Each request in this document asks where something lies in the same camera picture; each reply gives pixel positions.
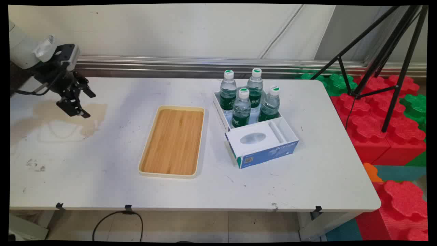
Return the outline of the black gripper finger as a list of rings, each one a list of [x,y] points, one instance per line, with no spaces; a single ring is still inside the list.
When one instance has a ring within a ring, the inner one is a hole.
[[[89,118],[90,114],[86,112],[82,107],[79,101],[72,101],[65,97],[61,98],[56,102],[56,105],[63,110],[68,116],[81,116],[83,118]]]
[[[81,75],[78,71],[73,71],[73,77],[76,80],[75,87],[83,91],[89,98],[96,97],[96,94],[89,87],[89,80]]]

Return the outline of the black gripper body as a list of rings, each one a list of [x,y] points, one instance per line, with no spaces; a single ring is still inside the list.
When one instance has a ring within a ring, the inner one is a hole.
[[[44,95],[48,91],[57,93],[61,98],[78,100],[81,90],[75,87],[73,71],[67,70],[67,63],[62,65],[41,65],[34,78],[42,85],[32,92],[33,95]]]

